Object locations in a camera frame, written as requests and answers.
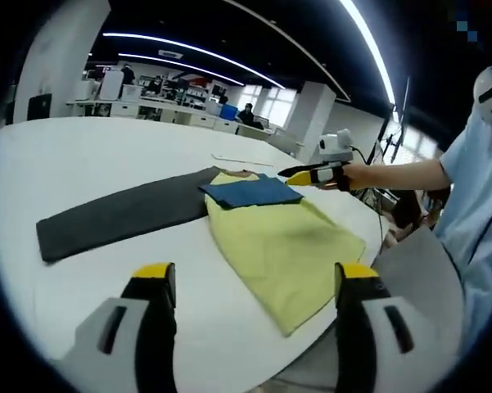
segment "blue cloth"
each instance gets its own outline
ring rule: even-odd
[[[470,261],[472,248],[492,216],[492,127],[475,109],[440,163],[454,189],[435,235],[452,256],[462,280],[465,315],[461,351],[466,351],[492,312],[492,224]]]
[[[302,199],[298,192],[277,178],[268,178],[265,174],[260,174],[259,179],[255,181],[206,185],[201,186],[201,189],[225,208],[278,205]]]

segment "ceiling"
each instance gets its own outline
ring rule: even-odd
[[[409,121],[439,140],[454,138],[466,123],[472,84],[486,66],[467,35],[456,29],[440,0],[354,0],[377,42],[397,105],[410,83]],[[293,43],[261,20],[224,0],[203,2],[110,0],[102,32],[167,38],[202,47],[267,75],[288,88],[310,80],[340,89]],[[385,116],[386,90],[362,34],[339,0],[239,0],[303,46],[350,96],[351,105]],[[239,80],[271,84],[225,61],[189,49],[134,38],[99,36],[91,61],[117,61],[118,52],[158,57],[173,50],[181,62]]]

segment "human hand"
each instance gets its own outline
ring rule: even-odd
[[[342,167],[344,175],[350,180],[351,190],[362,190],[371,187],[372,184],[367,179],[367,166],[363,164],[348,164]],[[336,183],[328,183],[318,187],[322,190],[337,189]]]

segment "round table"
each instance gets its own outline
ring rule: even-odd
[[[135,270],[174,262],[178,391],[242,393],[258,386],[325,331],[336,317],[333,301],[283,337],[219,253],[207,218],[52,266],[41,259],[35,224],[113,192],[212,165],[274,176],[299,164],[266,142],[148,120],[55,118],[1,129],[0,278],[16,317],[46,359],[59,359],[73,345],[76,327],[106,298],[120,296]],[[377,214],[348,193],[296,188],[366,241],[362,261],[371,264],[380,248]]]

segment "yellow cloth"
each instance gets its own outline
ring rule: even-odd
[[[219,174],[211,184],[242,180]],[[205,196],[224,258],[280,327],[291,335],[333,297],[334,265],[356,262],[365,242],[309,201],[224,210]]]

